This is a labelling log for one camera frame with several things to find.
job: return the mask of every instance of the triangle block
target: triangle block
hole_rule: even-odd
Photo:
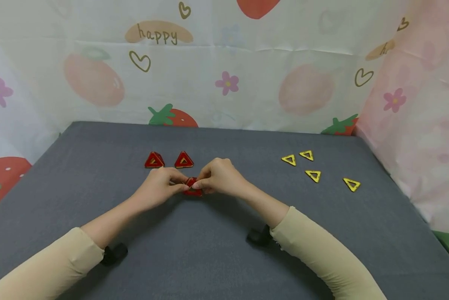
[[[305,172],[314,182],[319,183],[319,179],[321,178],[321,171],[306,170]]]
[[[190,177],[188,179],[188,181],[186,182],[186,186],[192,187],[193,184],[196,182],[196,177]],[[183,192],[183,194],[185,195],[189,195],[189,196],[199,196],[201,197],[203,195],[203,191],[202,190],[195,190],[193,188],[189,189],[189,190],[185,190]]]
[[[179,157],[176,159],[176,162],[174,163],[175,168],[183,168],[183,167],[190,168],[190,167],[193,167],[193,165],[194,165],[194,163],[193,163],[192,159],[184,151],[181,151],[181,153],[179,154]]]
[[[343,178],[343,180],[344,180],[344,183],[349,187],[351,192],[356,192],[358,187],[361,185],[360,182],[349,179],[349,178]]]
[[[294,157],[294,154],[288,155],[287,157],[281,157],[281,160],[296,167],[296,158]]]
[[[164,167],[164,160],[161,157],[161,154],[154,151],[149,153],[148,159],[146,159],[146,162],[144,163],[144,167],[146,168]]]
[[[310,150],[303,151],[303,152],[300,152],[299,155],[301,155],[304,158],[309,159],[310,161],[314,161],[313,151],[310,151]]]

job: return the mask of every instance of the forearm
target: forearm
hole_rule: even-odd
[[[328,231],[251,184],[241,190],[239,197],[272,228],[282,249],[323,279],[336,299],[386,299],[366,267]]]
[[[0,299],[55,299],[103,259],[103,249],[139,212],[126,200],[72,229],[1,279]]]
[[[256,186],[247,183],[241,189],[239,198],[261,215],[270,228],[275,228],[286,216],[289,206],[269,196]]]
[[[134,217],[141,213],[132,201],[133,199],[127,199],[83,225],[81,229],[94,240],[97,246],[104,249]]]
[[[87,234],[73,228],[0,279],[0,299],[56,299],[86,276],[103,255]]]

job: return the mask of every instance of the hand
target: hand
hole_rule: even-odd
[[[228,158],[215,158],[199,173],[193,189],[203,189],[205,193],[220,193],[239,197],[250,183],[244,179]]]
[[[183,173],[173,167],[152,169],[129,200],[141,211],[155,208],[174,194],[189,190],[189,186],[183,184],[187,180],[188,178]]]

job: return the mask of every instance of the beige sleeve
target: beige sleeve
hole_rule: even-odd
[[[3,277],[0,300],[56,299],[103,256],[104,250],[81,228],[73,228]]]
[[[299,258],[331,289],[336,300],[385,300],[370,272],[334,236],[291,207],[271,230],[281,248]]]

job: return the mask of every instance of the red triangle block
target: red triangle block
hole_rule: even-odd
[[[193,184],[196,182],[196,177],[190,177],[188,179],[188,181],[186,182],[186,186],[192,187]],[[203,195],[203,191],[202,190],[195,190],[193,188],[189,189],[189,190],[185,190],[183,192],[183,194],[185,195],[190,195],[190,196],[202,196]]]
[[[148,159],[146,159],[146,162],[144,163],[144,167],[146,168],[164,167],[164,160],[161,157],[161,154],[154,151],[149,153]]]
[[[190,168],[190,167],[193,167],[193,165],[194,165],[194,163],[193,163],[192,159],[184,151],[181,151],[181,153],[179,154],[179,157],[176,159],[176,162],[174,163],[175,168],[183,168],[183,167]]]

